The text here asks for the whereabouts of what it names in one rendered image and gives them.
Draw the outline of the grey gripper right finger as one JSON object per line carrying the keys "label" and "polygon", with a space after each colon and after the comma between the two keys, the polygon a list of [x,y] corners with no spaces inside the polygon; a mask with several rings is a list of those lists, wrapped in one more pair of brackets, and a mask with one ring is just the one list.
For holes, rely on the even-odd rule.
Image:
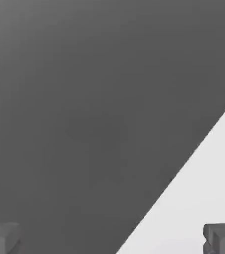
{"label": "grey gripper right finger", "polygon": [[225,254],[225,223],[203,226],[203,254]]}

